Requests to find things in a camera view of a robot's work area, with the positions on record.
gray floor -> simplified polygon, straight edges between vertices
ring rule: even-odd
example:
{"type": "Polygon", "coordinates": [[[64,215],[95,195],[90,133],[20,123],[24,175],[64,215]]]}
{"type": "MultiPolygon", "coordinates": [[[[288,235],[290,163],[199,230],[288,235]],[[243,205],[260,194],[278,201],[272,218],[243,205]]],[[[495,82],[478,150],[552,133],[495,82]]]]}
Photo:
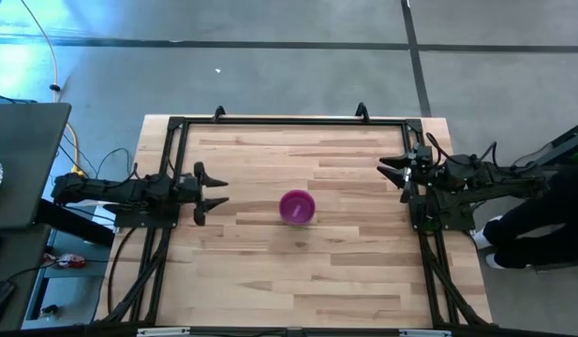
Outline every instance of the gray floor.
{"type": "MultiPolygon", "coordinates": [[[[59,37],[408,41],[398,0],[27,2],[59,37]]],[[[420,43],[578,45],[578,0],[410,5],[420,43]]],[[[0,37],[12,34],[37,29],[17,0],[4,0],[0,37]]],[[[94,164],[117,147],[134,152],[147,113],[213,113],[223,105],[228,113],[350,115],[364,101],[373,115],[421,115],[408,51],[57,47],[56,53],[62,100],[72,104],[70,122],[94,164]]],[[[432,114],[448,119],[456,152],[479,152],[495,139],[497,159],[506,164],[578,124],[578,53],[422,52],[421,61],[432,114]]],[[[0,45],[1,95],[49,101],[51,81],[44,45],[0,45]]],[[[115,155],[102,176],[125,177],[125,163],[115,155]]],[[[69,168],[59,155],[52,174],[69,168]]],[[[514,204],[491,202],[478,211],[478,223],[514,204]]],[[[484,268],[483,275],[497,324],[578,334],[578,268],[546,274],[484,268]]],[[[76,286],[70,283],[70,294],[76,286]]]]}

wooden tabletop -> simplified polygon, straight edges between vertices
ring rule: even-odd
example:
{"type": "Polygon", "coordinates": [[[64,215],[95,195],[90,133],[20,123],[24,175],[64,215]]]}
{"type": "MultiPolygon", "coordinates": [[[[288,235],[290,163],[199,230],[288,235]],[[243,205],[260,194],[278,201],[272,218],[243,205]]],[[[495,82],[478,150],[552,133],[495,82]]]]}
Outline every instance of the wooden tabletop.
{"type": "MultiPolygon", "coordinates": [[[[157,172],[169,117],[145,116],[140,175],[157,172]]],[[[444,119],[422,124],[451,151],[444,119]]],[[[202,161],[230,184],[206,197],[230,201],[208,214],[205,227],[193,224],[191,205],[183,207],[157,325],[431,327],[417,234],[400,192],[375,169],[381,156],[402,152],[401,131],[390,126],[191,125],[184,172],[202,161]],[[291,189],[316,201],[308,227],[280,221],[278,201],[291,189]]],[[[145,231],[137,229],[122,251],[114,305],[137,277],[145,231]]],[[[445,232],[445,243],[454,283],[491,321],[474,245],[456,232],[445,232]]],[[[105,284],[96,318],[107,313],[105,284]]]]}

purple cup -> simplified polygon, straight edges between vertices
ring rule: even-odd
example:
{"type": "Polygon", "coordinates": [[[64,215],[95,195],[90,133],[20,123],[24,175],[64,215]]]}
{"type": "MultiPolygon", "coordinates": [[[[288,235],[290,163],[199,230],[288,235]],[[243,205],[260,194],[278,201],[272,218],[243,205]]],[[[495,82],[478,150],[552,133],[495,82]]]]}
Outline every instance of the purple cup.
{"type": "Polygon", "coordinates": [[[304,226],[309,224],[314,217],[316,202],[309,193],[303,190],[292,190],[282,196],[278,209],[285,224],[304,226]]]}

robotic arm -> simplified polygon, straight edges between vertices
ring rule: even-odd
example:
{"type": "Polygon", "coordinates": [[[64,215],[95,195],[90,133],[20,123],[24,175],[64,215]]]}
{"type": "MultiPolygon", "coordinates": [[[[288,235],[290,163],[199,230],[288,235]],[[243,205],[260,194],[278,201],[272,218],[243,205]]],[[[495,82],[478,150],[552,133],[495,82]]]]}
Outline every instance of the robotic arm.
{"type": "Polygon", "coordinates": [[[194,174],[180,175],[174,181],[168,175],[147,175],[144,178],[122,182],[87,179],[76,173],[68,173],[55,179],[53,202],[65,206],[69,202],[86,199],[109,201],[104,206],[110,212],[141,213],[150,216],[173,214],[177,206],[194,203],[193,219],[198,226],[205,225],[205,214],[228,198],[205,198],[202,188],[226,186],[228,183],[210,178],[203,163],[195,163],[194,174]]]}
{"type": "Polygon", "coordinates": [[[438,149],[436,163],[430,146],[416,144],[411,153],[380,158],[387,166],[378,166],[380,173],[403,189],[401,202],[409,205],[414,229],[471,230],[478,203],[505,196],[535,198],[548,188],[546,175],[533,163],[523,168],[499,167],[496,143],[480,158],[475,154],[450,156],[432,134],[426,136],[438,149]],[[482,161],[491,151],[493,162],[482,161]],[[440,163],[442,155],[446,156],[444,163],[440,163]],[[414,194],[414,184],[425,186],[425,195],[414,194]]]}

person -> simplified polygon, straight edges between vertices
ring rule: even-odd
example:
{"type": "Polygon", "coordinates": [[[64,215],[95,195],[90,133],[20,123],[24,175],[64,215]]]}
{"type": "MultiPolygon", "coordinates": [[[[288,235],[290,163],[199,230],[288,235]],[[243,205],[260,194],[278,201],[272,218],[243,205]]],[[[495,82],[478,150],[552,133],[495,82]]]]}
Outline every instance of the person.
{"type": "Polygon", "coordinates": [[[548,184],[541,198],[526,200],[474,234],[478,249],[496,248],[496,253],[486,256],[490,267],[522,269],[578,260],[578,166],[559,171],[548,184]],[[520,238],[557,224],[565,225],[546,236],[520,238]]]}

